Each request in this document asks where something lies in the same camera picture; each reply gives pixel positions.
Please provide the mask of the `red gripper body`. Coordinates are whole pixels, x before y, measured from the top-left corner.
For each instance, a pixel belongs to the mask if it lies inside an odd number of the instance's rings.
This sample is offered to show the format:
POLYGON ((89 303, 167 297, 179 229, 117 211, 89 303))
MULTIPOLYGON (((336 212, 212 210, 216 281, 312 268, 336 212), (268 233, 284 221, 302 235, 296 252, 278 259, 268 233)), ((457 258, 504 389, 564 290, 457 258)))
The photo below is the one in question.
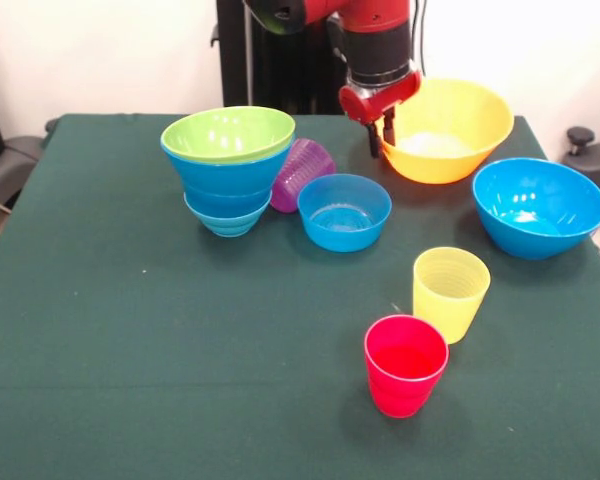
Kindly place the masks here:
POLYGON ((338 99, 346 116, 362 125, 373 124, 388 110, 403 103, 420 89, 422 74, 415 71, 380 88, 350 83, 340 88, 338 99))

